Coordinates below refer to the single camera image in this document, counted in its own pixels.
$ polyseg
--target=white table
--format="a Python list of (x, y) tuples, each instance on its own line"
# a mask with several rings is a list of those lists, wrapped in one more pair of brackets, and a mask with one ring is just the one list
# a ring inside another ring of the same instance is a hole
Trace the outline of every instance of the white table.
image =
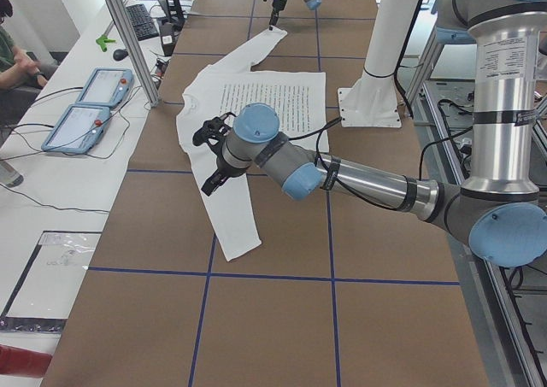
[[(150, 9), (155, 2), (145, 3)], [(151, 10), (152, 16), (160, 16), (158, 13), (162, 14), (158, 7)], [(125, 48), (115, 27), (108, 36), (115, 39), (116, 43), (108, 44), (107, 52), (102, 52), (95, 43), (95, 39), (104, 33), (110, 20), (110, 14), (104, 7), (82, 34), (40, 96), (65, 88), (83, 86), (95, 67), (132, 68), (129, 57), (121, 62), (116, 62), (112, 58), (114, 50)], [(160, 39), (151, 38), (141, 41), (140, 45), (151, 71), (156, 64), (156, 54), (162, 55)], [(137, 86), (139, 86), (138, 78), (135, 79), (133, 89)], [(77, 96), (78, 91), (72, 91), (44, 99), (27, 111), (20, 124), (55, 125), (66, 107), (74, 103)], [(54, 204), (58, 207), (110, 210), (149, 109), (150, 105), (146, 96), (140, 90), (122, 110), (131, 126), (115, 153), (107, 160), (87, 156), (69, 157), (53, 153), (9, 160), (9, 164), (25, 178), (15, 190), (24, 192), (41, 203)], [(120, 141), (126, 125), (127, 123), (119, 115), (114, 116), (102, 140), (90, 154), (109, 155)], [(33, 147), (40, 149), (49, 129), (24, 126), (17, 131), (24, 133)], [(31, 152), (32, 150), (20, 136), (12, 134), (0, 149), (0, 157), (9, 158)], [(2, 237), (0, 311), (8, 301), (43, 231), (100, 232), (108, 217), (101, 213), (42, 208), (25, 197), (5, 189), (0, 189), (0, 203), (0, 235)], [(52, 354), (59, 337), (59, 335), (37, 333), (0, 333), (0, 343)], [(0, 387), (38, 386), (40, 381), (40, 379), (0, 376)]]

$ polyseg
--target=black mouse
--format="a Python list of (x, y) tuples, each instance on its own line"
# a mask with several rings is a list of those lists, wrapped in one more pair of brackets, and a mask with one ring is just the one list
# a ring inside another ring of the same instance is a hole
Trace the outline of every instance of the black mouse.
[(127, 52), (127, 50), (120, 48), (114, 51), (114, 54), (112, 54), (112, 58), (114, 58), (116, 61), (121, 61), (128, 55), (129, 53)]

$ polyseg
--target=person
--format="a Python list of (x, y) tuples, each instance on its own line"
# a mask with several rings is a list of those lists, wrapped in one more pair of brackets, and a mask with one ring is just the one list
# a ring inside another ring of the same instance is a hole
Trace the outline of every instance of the person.
[(15, 44), (2, 27), (12, 15), (11, 2), (0, 0), (0, 120), (4, 124), (19, 121), (56, 70), (54, 65), (34, 61)]

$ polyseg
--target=green shirt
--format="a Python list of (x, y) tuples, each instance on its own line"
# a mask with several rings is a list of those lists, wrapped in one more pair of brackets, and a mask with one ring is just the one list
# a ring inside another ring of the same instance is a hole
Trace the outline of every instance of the green shirt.
[(14, 40), (0, 26), (0, 73), (15, 65), (14, 53), (11, 50), (14, 45)]

